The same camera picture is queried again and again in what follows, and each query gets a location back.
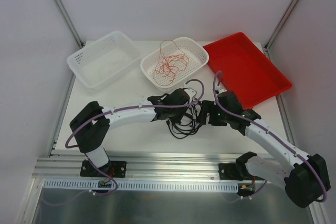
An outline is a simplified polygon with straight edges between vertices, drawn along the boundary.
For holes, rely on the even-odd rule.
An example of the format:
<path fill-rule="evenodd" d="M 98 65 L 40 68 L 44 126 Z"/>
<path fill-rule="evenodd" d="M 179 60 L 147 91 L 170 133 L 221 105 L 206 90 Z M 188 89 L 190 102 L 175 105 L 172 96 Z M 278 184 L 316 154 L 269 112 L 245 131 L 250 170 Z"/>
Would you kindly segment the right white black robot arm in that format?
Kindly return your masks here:
<path fill-rule="evenodd" d="M 227 126 L 253 140 L 266 150 L 278 165 L 254 152 L 247 152 L 225 170 L 236 180 L 260 177 L 285 190 L 290 200 L 300 208 L 324 202 L 330 190 L 326 161 L 319 154 L 310 155 L 275 134 L 253 109 L 243 109 L 236 94 L 225 91 L 215 94 L 215 101 L 202 101 L 199 121 L 212 126 Z"/>

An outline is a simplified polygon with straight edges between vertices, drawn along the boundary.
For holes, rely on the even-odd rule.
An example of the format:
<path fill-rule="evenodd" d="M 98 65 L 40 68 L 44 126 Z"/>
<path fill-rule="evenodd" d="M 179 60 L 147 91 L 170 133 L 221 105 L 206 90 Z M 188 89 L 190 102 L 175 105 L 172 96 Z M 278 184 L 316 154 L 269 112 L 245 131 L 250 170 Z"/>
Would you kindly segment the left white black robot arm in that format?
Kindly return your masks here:
<path fill-rule="evenodd" d="M 170 94 L 148 97 L 138 105 L 108 109 L 97 101 L 88 103 L 70 122 L 76 147 L 85 154 L 98 176 L 110 174 L 112 169 L 102 142 L 111 129 L 132 123 L 165 121 L 180 118 L 196 96 L 192 88 L 179 88 Z"/>

